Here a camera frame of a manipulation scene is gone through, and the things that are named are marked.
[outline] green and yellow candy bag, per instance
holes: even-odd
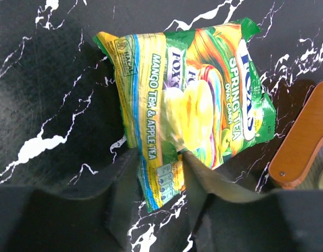
[[[94,37],[114,64],[130,148],[138,147],[148,211],[185,190],[182,151],[215,169],[271,140],[276,110],[246,42],[259,32],[248,18],[172,33]]]

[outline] plastic wrapper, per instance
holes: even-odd
[[[148,211],[185,190],[183,151],[215,169],[273,138],[276,111],[248,53],[248,18],[171,33],[94,37],[114,65],[125,135]]]

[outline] black marble surface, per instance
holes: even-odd
[[[218,169],[257,192],[313,87],[323,80],[323,0],[0,0],[0,184],[58,192],[127,146],[112,65],[91,38],[199,28],[249,17],[248,44],[277,108],[276,135]],[[147,214],[137,189],[127,251],[196,251],[185,193]]]

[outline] marble table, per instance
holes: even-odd
[[[211,26],[249,17],[248,44],[277,108],[273,140],[219,168],[269,191],[268,165],[314,86],[323,80],[323,0],[0,0],[0,185],[59,192],[97,176],[126,149],[112,65],[94,45],[117,36]],[[147,214],[133,199],[127,251],[196,251],[186,194]]]

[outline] halal logo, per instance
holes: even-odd
[[[117,42],[117,48],[118,48],[119,50],[124,50],[124,49],[125,49],[125,47],[127,47],[127,45],[128,45],[128,43],[127,43],[127,41],[126,41],[126,40],[122,40],[122,41],[118,41],[118,42]]]

